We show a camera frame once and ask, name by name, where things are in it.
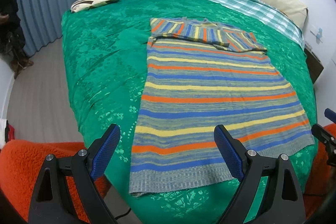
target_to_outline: cable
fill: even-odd
[[[306,196],[320,196],[320,197],[324,197],[324,196],[326,196],[327,194],[306,194],[306,193],[303,193],[303,195],[306,195]]]
[[[122,218],[122,217],[128,215],[128,214],[131,212],[131,210],[132,210],[132,209],[129,208],[128,211],[127,211],[126,213],[124,213],[124,214],[122,214],[122,215],[119,215],[119,216],[116,216],[114,219],[115,219],[115,220],[118,220],[119,218]]]

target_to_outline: orange stripe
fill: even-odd
[[[253,32],[250,32],[249,34],[250,34],[250,36],[252,37],[253,41],[254,41],[254,42],[257,42],[257,39],[256,39],[255,36],[254,36],[254,33],[253,33]]]
[[[225,54],[225,55],[231,55],[231,56],[238,56],[238,57],[250,57],[254,59],[259,59],[259,60],[264,60],[267,58],[267,56],[264,57],[258,57],[258,56],[252,56],[248,54],[232,54],[230,52],[225,52],[225,51],[211,51],[211,50],[201,50],[198,48],[183,48],[183,47],[172,47],[172,46],[159,46],[159,45],[153,45],[155,48],[171,48],[171,49],[176,49],[176,50],[186,50],[186,51],[198,51],[198,52],[213,52],[213,53],[219,53],[219,54]]]
[[[158,23],[158,25],[156,25],[156,26],[152,29],[152,32],[155,32],[155,31],[160,27],[160,25],[161,25],[162,23],[164,23],[164,20],[163,20],[163,19]]]
[[[279,95],[268,96],[254,96],[254,97],[228,97],[228,98],[170,98],[170,97],[158,97],[143,94],[141,100],[158,103],[190,103],[190,104],[202,104],[202,103],[225,103],[225,102],[248,102],[248,101],[262,101],[273,100],[295,96],[295,91]]]
[[[230,33],[236,33],[236,32],[238,32],[238,31],[231,31],[231,30],[227,30],[227,29],[225,29],[225,27],[223,27],[223,32],[230,32]]]
[[[246,41],[247,44],[249,44],[251,47],[254,48],[255,45],[251,43],[251,41],[247,38],[247,36],[245,36],[245,33],[246,32],[241,32],[241,36],[244,37],[244,39],[245,39],[245,41]]]
[[[296,127],[299,127],[299,126],[304,126],[308,123],[309,123],[308,120],[304,120],[303,122],[296,122],[296,123],[290,124],[288,126],[253,133],[251,135],[247,135],[245,137],[238,138],[238,140],[240,140],[243,143],[243,142],[253,140],[253,139],[256,139],[256,138],[260,138],[260,137],[263,137],[263,136],[273,135],[273,134],[277,134],[277,133],[280,133],[280,132],[283,132],[283,131],[286,131],[286,130],[290,130],[290,129],[293,129],[293,128],[296,128]]]
[[[246,43],[246,37],[244,37],[241,33],[236,33],[236,35],[244,42]]]
[[[207,41],[207,30],[205,28],[203,28],[203,41]]]
[[[214,148],[217,147],[215,142],[204,142],[204,143],[192,143],[184,144],[169,148],[159,148],[153,145],[133,145],[132,153],[143,153],[143,152],[153,152],[159,155],[173,154],[188,150],[202,149],[202,148]]]
[[[176,34],[181,34],[183,28],[184,28],[184,23],[181,24],[181,27],[179,28],[179,30]]]
[[[241,52],[240,49],[237,48],[237,46],[234,44],[233,40],[230,42],[230,40],[226,40],[230,45],[232,45],[236,50],[238,50],[239,52]]]
[[[246,142],[249,140],[253,140],[256,138],[260,138],[263,136],[268,136],[268,135],[273,135],[277,133],[281,133],[286,130],[290,130],[299,126],[304,126],[308,124],[308,120],[304,120],[303,122],[297,122],[290,124],[288,126],[276,128],[276,129],[271,129],[271,130],[265,130],[265,131],[260,131],[245,137],[238,138],[239,141]],[[143,152],[153,152],[159,155],[168,155],[168,154],[173,154],[173,153],[178,153],[178,152],[183,152],[183,151],[188,151],[188,150],[194,150],[194,149],[203,149],[203,148],[215,148],[217,147],[215,142],[203,142],[203,143],[193,143],[193,144],[184,144],[184,145],[178,145],[175,147],[169,147],[169,148],[159,148],[153,145],[133,145],[132,146],[132,153],[143,153]]]
[[[223,72],[235,72],[244,73],[251,75],[278,75],[279,72],[268,72],[268,71],[246,71],[246,70],[236,70],[236,69],[219,69],[219,68],[201,68],[201,67],[178,67],[178,66],[158,66],[154,64],[148,64],[148,68],[154,69],[175,69],[175,70],[201,70],[201,71],[223,71]]]

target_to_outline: yellow stripe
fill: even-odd
[[[228,33],[226,33],[226,35],[229,37],[229,38],[231,38],[231,40],[233,41],[233,42],[235,42],[235,44],[237,44],[241,49],[243,49],[243,50],[246,50],[242,45],[240,45],[240,43],[238,42],[238,41],[236,41],[231,35],[229,35]]]
[[[153,18],[153,20],[151,21],[151,25],[152,25],[155,21],[157,21],[157,18]]]
[[[256,90],[280,90],[291,86],[290,83],[276,86],[201,86],[201,85],[157,85],[146,82],[145,86],[158,90],[222,90],[222,91],[256,91]]]
[[[241,31],[241,29],[233,29],[233,28],[229,28],[227,26],[225,27],[222,27],[223,28],[223,31],[225,32],[225,30],[232,30],[232,31]]]
[[[216,48],[214,46],[206,46],[201,45],[198,42],[191,43],[183,43],[183,42],[173,42],[173,41],[156,41],[155,44],[175,44],[175,45],[185,45],[185,46],[195,46],[195,47],[202,47],[202,48],[210,48],[212,50],[215,50]]]
[[[248,39],[248,38],[246,37],[246,35],[244,35],[243,32],[241,32],[240,34],[241,34],[241,36],[243,36],[243,37],[245,37],[246,39]]]
[[[206,45],[201,45],[200,43],[183,43],[183,42],[173,42],[173,41],[155,41],[155,44],[174,44],[174,45],[184,45],[184,46],[193,46],[193,47],[202,47],[202,48],[210,48],[212,50],[215,50],[216,48],[213,46],[206,46]],[[264,54],[264,52],[261,51],[251,51],[251,53],[257,53],[257,54]]]
[[[222,37],[221,37],[221,31],[220,31],[220,30],[217,30],[217,34],[218,34],[219,42],[223,43],[223,41],[222,41]]]
[[[177,24],[182,24],[184,23],[183,21],[179,22],[179,21],[174,21],[174,20],[168,20],[166,19],[167,22],[172,22],[172,23],[177,23]]]
[[[301,116],[305,113],[304,110],[286,114],[286,115],[279,115],[275,117],[260,119],[260,120],[254,120],[249,122],[240,122],[240,123],[234,123],[229,125],[224,125],[225,128],[230,131],[234,129],[240,129],[244,127],[250,127],[257,124],[263,124],[267,122],[275,122],[280,120],[286,120],[294,117]],[[177,130],[157,130],[150,127],[144,127],[144,126],[137,126],[135,128],[136,133],[146,133],[146,134],[153,134],[159,137],[171,137],[176,135],[184,135],[184,134],[192,134],[192,133],[204,133],[204,132],[213,132],[214,126],[212,127],[192,127],[192,128],[184,128],[184,129],[177,129]]]
[[[176,26],[177,26],[177,23],[174,24],[174,26],[169,30],[168,33],[172,32],[176,28]]]
[[[173,61],[173,62],[188,62],[188,63],[202,63],[202,64],[215,64],[215,65],[223,65],[223,66],[233,66],[233,67],[241,67],[241,68],[259,68],[259,69],[275,69],[273,66],[256,66],[256,65],[241,65],[241,64],[233,64],[226,62],[216,62],[216,61],[208,61],[208,60],[195,60],[195,59],[186,59],[186,58],[160,58],[156,56],[150,56],[147,60],[153,59],[157,61]]]
[[[199,27],[195,27],[195,36],[194,36],[195,39],[198,38],[198,30],[199,30]]]

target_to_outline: green cloth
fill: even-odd
[[[188,17],[225,22],[268,48],[272,64],[292,84],[310,120],[315,98],[305,54],[298,44],[257,19],[208,0],[121,0],[96,9],[63,15],[63,52],[69,101],[84,143],[89,146],[116,123],[122,139],[105,175],[143,224],[216,223],[238,186],[230,180],[205,187],[134,198],[128,194],[131,146],[146,81],[146,44],[151,17]],[[290,157],[302,189],[317,144]],[[260,182],[247,220],[256,215],[266,179]]]

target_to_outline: orange fleece blanket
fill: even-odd
[[[0,188],[24,220],[28,220],[33,188],[46,155],[54,154],[57,158],[68,157],[84,148],[82,142],[32,143],[23,140],[12,140],[4,146],[0,152]],[[67,181],[79,219],[89,222],[74,179],[67,177]],[[108,180],[103,176],[98,178],[95,184],[100,195],[104,197],[110,188]]]
[[[334,137],[336,137],[336,124],[324,127]],[[328,155],[325,146],[319,142],[319,149],[314,158],[310,175],[303,194],[306,217],[308,218],[322,204],[327,192],[327,184],[330,180],[330,169],[327,165]]]

